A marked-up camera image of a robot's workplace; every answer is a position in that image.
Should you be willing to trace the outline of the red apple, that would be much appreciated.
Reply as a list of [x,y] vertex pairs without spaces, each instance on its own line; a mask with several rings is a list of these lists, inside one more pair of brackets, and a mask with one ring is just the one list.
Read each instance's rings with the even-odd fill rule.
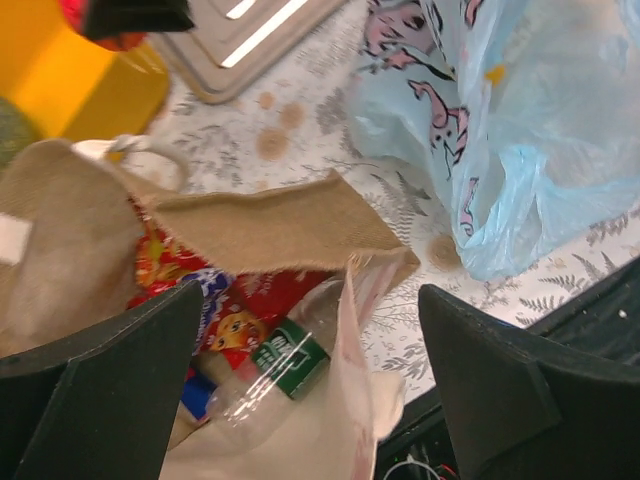
[[65,21],[75,33],[112,52],[132,50],[148,35],[133,30],[131,21],[123,17],[127,10],[125,4],[124,1],[58,1]]

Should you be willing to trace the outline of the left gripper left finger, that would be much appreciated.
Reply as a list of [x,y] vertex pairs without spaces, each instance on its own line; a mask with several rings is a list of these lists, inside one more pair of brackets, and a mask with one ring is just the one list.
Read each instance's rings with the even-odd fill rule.
[[195,281],[1,360],[4,479],[156,479],[199,328]]

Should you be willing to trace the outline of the brown burlap tote bag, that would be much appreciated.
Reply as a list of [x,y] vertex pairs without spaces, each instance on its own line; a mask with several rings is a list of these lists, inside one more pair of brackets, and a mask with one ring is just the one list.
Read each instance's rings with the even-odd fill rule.
[[378,443],[399,421],[404,382],[374,373],[360,333],[381,298],[418,267],[377,212],[337,173],[255,194],[188,195],[112,163],[112,152],[180,154],[145,136],[50,139],[1,177],[1,360],[130,309],[142,220],[234,276],[324,271],[344,278],[326,375],[261,445],[231,447],[213,422],[178,406],[156,479],[370,479]]

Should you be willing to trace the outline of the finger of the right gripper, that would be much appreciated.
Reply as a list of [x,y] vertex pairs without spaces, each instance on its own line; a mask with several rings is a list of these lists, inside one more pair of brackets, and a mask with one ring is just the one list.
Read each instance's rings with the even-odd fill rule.
[[133,30],[147,33],[176,33],[192,29],[195,24],[187,0],[91,0],[124,1],[123,17]]

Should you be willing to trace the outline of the light blue plastic bag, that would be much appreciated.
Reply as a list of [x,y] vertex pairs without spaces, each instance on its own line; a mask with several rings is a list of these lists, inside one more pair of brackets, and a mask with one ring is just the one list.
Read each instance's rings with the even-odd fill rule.
[[350,132],[426,171],[478,280],[639,200],[635,1],[371,1]]

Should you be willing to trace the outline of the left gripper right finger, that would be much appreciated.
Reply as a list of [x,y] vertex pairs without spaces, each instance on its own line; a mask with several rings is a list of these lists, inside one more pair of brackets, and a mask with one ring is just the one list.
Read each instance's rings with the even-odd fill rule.
[[424,285],[419,317],[463,479],[636,479],[639,369]]

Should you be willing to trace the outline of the clear plastic water bottle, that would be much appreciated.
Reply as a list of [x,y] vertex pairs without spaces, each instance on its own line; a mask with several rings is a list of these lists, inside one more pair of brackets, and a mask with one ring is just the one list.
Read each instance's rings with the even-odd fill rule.
[[344,278],[312,289],[230,379],[214,392],[209,418],[226,436],[253,442],[269,436],[328,366]]

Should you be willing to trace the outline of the red snack packet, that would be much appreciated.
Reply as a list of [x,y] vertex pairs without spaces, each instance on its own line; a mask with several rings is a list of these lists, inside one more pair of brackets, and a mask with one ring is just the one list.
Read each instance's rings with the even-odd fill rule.
[[206,263],[145,217],[136,244],[137,294],[130,308],[177,286],[200,284],[204,303],[196,336],[196,355],[219,354],[231,369],[255,351],[314,287],[324,271],[280,271],[234,276]]

